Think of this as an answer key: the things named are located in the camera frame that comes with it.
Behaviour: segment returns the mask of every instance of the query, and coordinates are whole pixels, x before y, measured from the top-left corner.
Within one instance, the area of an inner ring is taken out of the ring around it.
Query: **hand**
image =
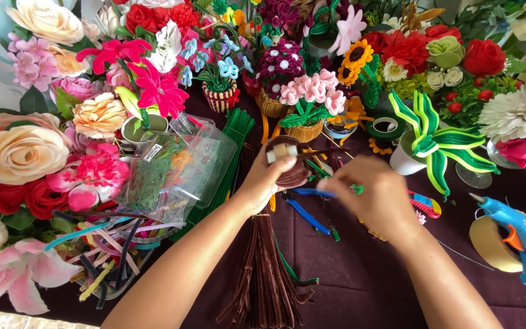
[[[357,195],[349,187],[363,185]],[[357,156],[333,178],[324,179],[318,189],[336,194],[342,204],[356,214],[366,226],[395,244],[421,230],[403,176],[374,157]]]
[[[295,156],[286,156],[273,162],[266,168],[264,161],[265,157],[267,157],[265,154],[266,146],[267,143],[261,147],[261,151],[255,158],[249,174],[247,174],[245,181],[233,196],[233,198],[242,198],[246,202],[245,205],[248,207],[249,216],[260,213],[272,195],[285,190],[277,186],[275,182],[277,182],[281,174],[293,168],[297,160]],[[302,186],[306,182],[307,180],[304,179],[300,184],[289,188]]]

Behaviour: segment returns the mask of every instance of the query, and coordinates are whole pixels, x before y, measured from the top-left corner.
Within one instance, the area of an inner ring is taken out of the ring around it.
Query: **red berry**
[[[494,93],[489,89],[483,90],[478,94],[478,99],[483,101],[489,101],[493,97]]]
[[[461,110],[462,110],[462,104],[460,104],[458,102],[453,102],[453,103],[449,104],[448,111],[450,113],[458,113]]]
[[[486,78],[483,78],[483,77],[474,79],[474,86],[477,86],[477,87],[484,86],[484,80],[486,80]]]
[[[454,98],[458,97],[458,94],[451,92],[446,95],[446,101],[452,102],[454,101]]]

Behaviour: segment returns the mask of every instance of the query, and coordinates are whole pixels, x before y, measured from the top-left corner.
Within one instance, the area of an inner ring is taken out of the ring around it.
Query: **woven basket pot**
[[[290,107],[288,114],[293,113],[295,113],[295,107]],[[300,143],[308,143],[312,139],[318,137],[318,135],[322,132],[323,127],[324,124],[322,124],[322,120],[319,120],[318,123],[313,126],[295,126],[284,129],[288,136],[297,139]]]
[[[282,118],[289,109],[289,105],[283,105],[279,101],[269,98],[263,88],[261,88],[259,92],[257,105],[259,105],[261,111],[269,118]]]
[[[256,101],[263,84],[260,81],[256,82],[255,79],[249,78],[247,76],[247,71],[245,70],[243,71],[243,85],[249,96],[253,97]]]
[[[206,87],[206,81],[202,81],[202,92],[206,96],[206,101],[213,111],[217,113],[230,109],[229,98],[234,96],[237,90],[237,81],[232,80],[231,86],[227,91],[211,91]]]

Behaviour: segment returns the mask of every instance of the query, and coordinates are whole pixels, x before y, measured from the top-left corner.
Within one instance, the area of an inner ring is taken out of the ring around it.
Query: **left hand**
[[[249,216],[257,215],[265,208],[271,196],[279,191],[286,190],[277,186],[275,182],[281,174],[289,171],[296,164],[295,156],[286,156],[273,162],[269,167],[265,167],[265,147],[267,143],[263,144],[261,151],[255,158],[249,174],[241,187],[237,190],[233,198],[242,198],[248,207],[247,212]],[[304,179],[300,184],[292,187],[302,186],[307,182]]]

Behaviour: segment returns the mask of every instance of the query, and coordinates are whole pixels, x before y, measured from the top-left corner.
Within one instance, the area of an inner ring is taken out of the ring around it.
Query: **right hand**
[[[357,195],[351,184],[365,189]],[[409,201],[405,178],[374,157],[355,157],[333,178],[320,181],[317,188],[336,194],[369,229],[393,245],[422,230]]]

